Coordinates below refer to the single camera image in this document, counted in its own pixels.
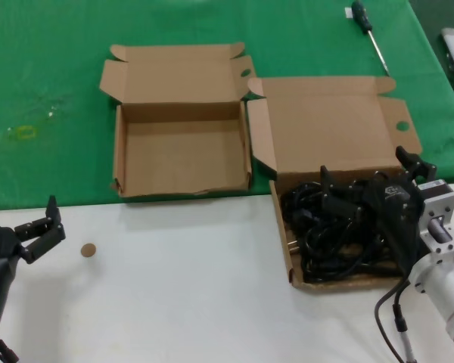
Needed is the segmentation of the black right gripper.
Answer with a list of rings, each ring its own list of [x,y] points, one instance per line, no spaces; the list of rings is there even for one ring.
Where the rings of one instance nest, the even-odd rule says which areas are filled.
[[[401,145],[396,147],[395,154],[403,171],[398,176],[374,178],[369,183],[367,178],[321,166],[322,209],[359,222],[366,217],[366,205],[374,214],[375,226],[396,264],[408,275],[423,249],[418,226],[421,199],[415,186],[435,181],[437,167]]]

